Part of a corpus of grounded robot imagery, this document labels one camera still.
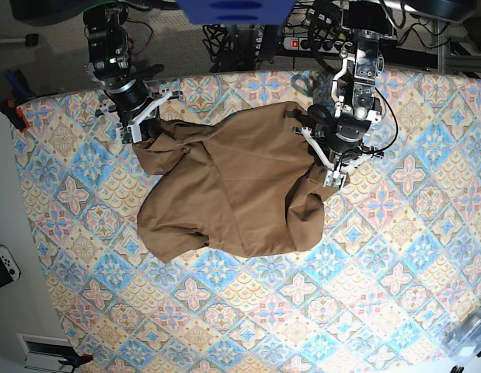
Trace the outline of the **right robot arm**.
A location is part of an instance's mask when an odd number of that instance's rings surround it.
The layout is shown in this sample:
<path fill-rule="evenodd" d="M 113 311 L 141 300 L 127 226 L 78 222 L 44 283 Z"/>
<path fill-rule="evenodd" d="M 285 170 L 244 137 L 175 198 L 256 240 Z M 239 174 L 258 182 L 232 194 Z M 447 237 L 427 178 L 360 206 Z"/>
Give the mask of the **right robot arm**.
<path fill-rule="evenodd" d="M 110 99 L 96 110 L 116 123 L 122 144 L 137 144 L 162 133 L 159 107 L 180 93 L 151 89 L 145 82 L 164 70 L 161 64 L 137 70 L 132 65 L 133 44 L 124 24 L 128 7 L 121 2 L 95 5 L 83 12 L 89 46 L 87 72 Z"/>

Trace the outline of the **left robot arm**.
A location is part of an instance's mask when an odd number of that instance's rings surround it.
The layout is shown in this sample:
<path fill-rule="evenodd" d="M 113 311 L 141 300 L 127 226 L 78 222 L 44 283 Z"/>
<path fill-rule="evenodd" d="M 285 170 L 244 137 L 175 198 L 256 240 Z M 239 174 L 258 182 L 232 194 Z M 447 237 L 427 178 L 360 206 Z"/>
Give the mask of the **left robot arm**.
<path fill-rule="evenodd" d="M 370 159 L 382 159 L 389 149 L 367 146 L 365 138 L 391 107 L 376 89 L 376 79 L 384 67 L 380 44 L 392 35 L 386 10 L 377 3 L 352 1 L 340 8 L 331 1 L 316 1 L 312 6 L 309 49 L 321 61 L 319 50 L 335 47 L 341 67 L 325 68 L 333 76 L 329 90 L 333 108 L 313 103 L 307 109 L 308 123 L 294 132 L 304 137 L 321 162 L 325 187 L 342 188 L 349 171 Z"/>

